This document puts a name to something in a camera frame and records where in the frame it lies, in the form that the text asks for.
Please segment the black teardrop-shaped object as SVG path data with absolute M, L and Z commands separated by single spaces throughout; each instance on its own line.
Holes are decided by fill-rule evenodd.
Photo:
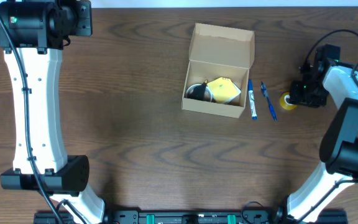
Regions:
M 189 94 L 189 98 L 194 99 L 194 100 L 203 101 L 207 83 L 208 83 L 208 81 L 205 80 L 202 84 L 195 86 L 193 91 Z

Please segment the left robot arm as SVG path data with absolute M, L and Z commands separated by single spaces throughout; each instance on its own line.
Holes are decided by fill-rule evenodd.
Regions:
M 62 138 L 59 76 L 73 36 L 93 33 L 89 1 L 0 3 L 0 48 L 14 98 L 16 149 L 0 176 L 7 190 L 38 192 L 52 210 L 49 222 L 102 223 L 104 201 L 91 188 L 89 160 L 68 155 Z

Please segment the white tape roll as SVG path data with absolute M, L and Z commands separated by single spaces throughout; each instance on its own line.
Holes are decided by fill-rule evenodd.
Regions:
M 187 98 L 189 98 L 189 94 L 193 91 L 194 87 L 199 85 L 201 83 L 197 83 L 197 84 L 194 84 L 192 86 L 190 86 L 187 91 L 186 91 L 186 94 L 185 96 Z M 203 101 L 208 101 L 208 102 L 212 102 L 213 100 L 213 94 L 212 94 L 212 91 L 208 88 L 208 86 L 206 87 L 206 91 L 205 91 L 205 95 L 204 95 L 204 100 Z

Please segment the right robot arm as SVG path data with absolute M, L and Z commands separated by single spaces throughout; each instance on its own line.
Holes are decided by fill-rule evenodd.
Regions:
M 278 207 L 274 223 L 314 223 L 323 209 L 343 190 L 358 183 L 358 71 L 340 62 L 341 49 L 323 45 L 314 62 L 300 68 L 302 80 L 294 81 L 280 103 L 319 108 L 330 96 L 337 113 L 319 147 L 319 163 L 306 182 Z

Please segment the small yellow tape roll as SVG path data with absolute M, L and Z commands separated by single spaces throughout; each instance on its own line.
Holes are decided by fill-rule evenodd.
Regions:
M 287 111 L 294 110 L 297 107 L 297 105 L 289 103 L 289 99 L 290 99 L 290 92 L 288 91 L 288 92 L 284 92 L 279 100 L 280 106 Z

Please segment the yellow sticky note pad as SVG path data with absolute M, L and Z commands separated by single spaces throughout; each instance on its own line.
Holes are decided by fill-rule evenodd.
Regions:
M 241 93 L 232 80 L 225 77 L 219 77 L 209 82 L 207 87 L 211 90 L 213 98 L 217 103 L 228 104 Z

